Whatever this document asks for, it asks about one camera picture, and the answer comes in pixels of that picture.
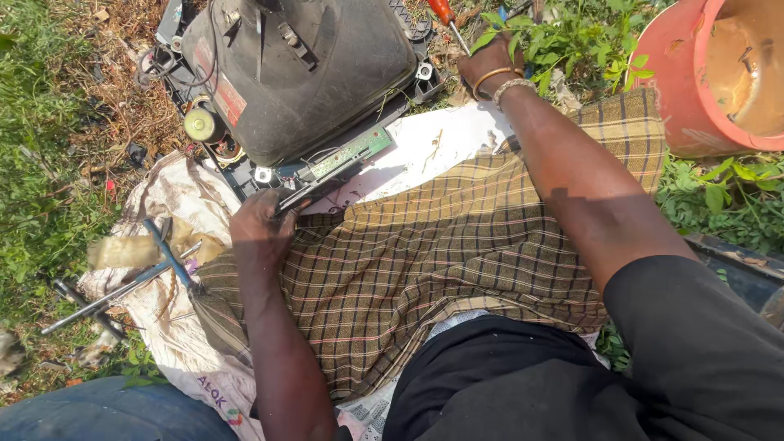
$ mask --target ground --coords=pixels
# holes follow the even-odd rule
[[[641,78],[651,74],[644,57],[629,60],[629,53],[645,25],[673,1],[536,0],[534,20],[507,21],[498,14],[500,0],[451,3],[469,42],[510,32],[525,54],[517,62],[525,62],[544,97],[567,110],[568,93],[588,104],[624,89],[627,70]],[[51,290],[50,280],[84,272],[87,243],[108,233],[156,153],[185,151],[190,143],[162,85],[143,91],[132,80],[132,60],[153,43],[165,4],[0,0],[0,172],[7,176],[0,191],[0,322],[26,354],[2,379],[0,405],[94,377],[124,374],[142,385],[158,378],[138,333],[131,331],[130,348],[118,346],[90,369],[68,355],[97,338],[91,323],[76,322],[50,337],[39,330],[75,310]],[[428,17],[425,1],[406,6]],[[488,24],[495,25],[489,33]],[[461,50],[446,27],[434,26],[430,53],[446,74],[445,91],[411,113],[470,99],[454,65]],[[550,87],[558,72],[566,89]],[[128,147],[147,149],[139,169],[129,163]],[[673,158],[656,201],[682,232],[718,235],[776,255],[784,253],[783,173],[778,154]],[[599,347],[616,370],[627,368],[628,352],[612,325]],[[41,367],[45,360],[68,366]]]

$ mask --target green circuit board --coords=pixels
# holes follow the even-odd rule
[[[367,159],[392,144],[387,131],[378,124],[362,132],[358,137],[343,145],[343,148],[330,154],[327,158],[312,166],[310,172],[316,179],[323,177],[334,169],[355,159]]]

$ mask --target screwdriver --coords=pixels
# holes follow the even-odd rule
[[[449,26],[455,33],[457,41],[463,47],[463,50],[466,51],[466,55],[471,56],[471,49],[468,48],[463,37],[461,37],[460,33],[457,31],[457,26],[455,26],[455,13],[452,11],[452,8],[449,7],[448,0],[427,0],[427,2],[430,3],[431,9],[436,13],[438,19],[441,20],[441,23],[444,24],[444,26]]]

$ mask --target bracelet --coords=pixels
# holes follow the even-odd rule
[[[501,67],[499,69],[495,69],[493,71],[490,71],[490,72],[482,75],[479,78],[479,81],[477,81],[477,83],[474,85],[474,99],[476,99],[477,101],[490,101],[490,100],[482,100],[479,97],[479,86],[481,86],[482,83],[485,82],[486,79],[492,77],[493,75],[505,74],[507,72],[514,72],[514,73],[520,75],[521,78],[523,78],[524,75],[525,75],[525,73],[523,72],[522,69],[515,69],[514,67]]]
[[[511,79],[503,83],[501,87],[499,87],[498,90],[496,90],[495,95],[493,95],[492,97],[492,102],[495,103],[495,108],[497,108],[499,112],[503,113],[503,110],[501,110],[501,96],[509,88],[515,86],[528,86],[531,89],[536,90],[536,84],[534,84],[533,81],[525,78]]]

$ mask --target plaid cloth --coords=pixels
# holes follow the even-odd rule
[[[666,144],[646,89],[570,115],[652,194]],[[297,326],[333,399],[400,373],[435,323],[483,308],[574,333],[607,318],[571,243],[547,212],[514,138],[409,191],[302,217],[281,273]],[[194,307],[210,343],[251,363],[230,250],[198,270]]]

